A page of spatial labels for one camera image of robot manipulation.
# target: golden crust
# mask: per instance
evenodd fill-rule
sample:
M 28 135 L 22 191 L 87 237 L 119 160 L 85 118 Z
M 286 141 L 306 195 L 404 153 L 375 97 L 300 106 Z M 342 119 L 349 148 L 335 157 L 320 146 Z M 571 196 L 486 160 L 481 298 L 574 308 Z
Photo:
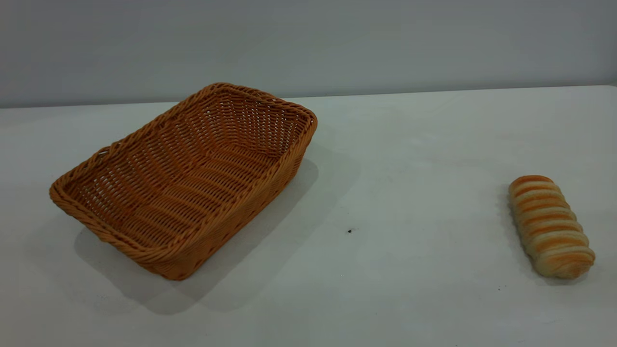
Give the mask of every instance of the golden crust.
M 544 176 L 523 176 L 509 187 L 513 215 L 525 251 L 543 276 L 577 278 L 595 254 L 564 196 Z

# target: gray wall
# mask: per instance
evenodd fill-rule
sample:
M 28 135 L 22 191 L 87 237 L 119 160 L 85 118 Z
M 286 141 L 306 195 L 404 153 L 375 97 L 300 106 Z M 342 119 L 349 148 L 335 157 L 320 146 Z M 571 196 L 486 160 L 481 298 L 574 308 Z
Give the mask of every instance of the gray wall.
M 616 0 L 5 0 L 0 106 L 617 80 Z

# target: basket bottom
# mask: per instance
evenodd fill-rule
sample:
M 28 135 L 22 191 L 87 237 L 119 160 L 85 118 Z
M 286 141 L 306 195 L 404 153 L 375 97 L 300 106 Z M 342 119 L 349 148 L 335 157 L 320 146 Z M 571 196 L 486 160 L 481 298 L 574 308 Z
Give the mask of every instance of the basket bottom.
M 276 160 L 238 146 L 218 149 L 148 205 L 137 208 L 119 231 L 143 247 L 167 245 L 234 199 Z

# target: woven basket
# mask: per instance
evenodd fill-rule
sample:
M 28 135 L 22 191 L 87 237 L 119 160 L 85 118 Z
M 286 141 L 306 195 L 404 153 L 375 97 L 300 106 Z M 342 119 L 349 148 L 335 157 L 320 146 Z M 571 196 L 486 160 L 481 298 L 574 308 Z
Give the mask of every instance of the woven basket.
M 263 91 L 210 85 L 51 186 L 51 199 L 140 266 L 189 277 L 296 175 L 317 127 Z

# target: white table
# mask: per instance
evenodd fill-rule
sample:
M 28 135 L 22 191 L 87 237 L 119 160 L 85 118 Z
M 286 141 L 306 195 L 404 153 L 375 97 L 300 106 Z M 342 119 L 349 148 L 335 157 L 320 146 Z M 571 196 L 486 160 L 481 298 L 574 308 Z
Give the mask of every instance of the white table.
M 0 345 L 615 345 L 617 88 L 290 100 L 319 118 L 297 177 L 183 282 L 48 198 L 171 103 L 0 110 Z M 507 185 L 536 173 L 597 253 L 574 282 L 512 224 Z

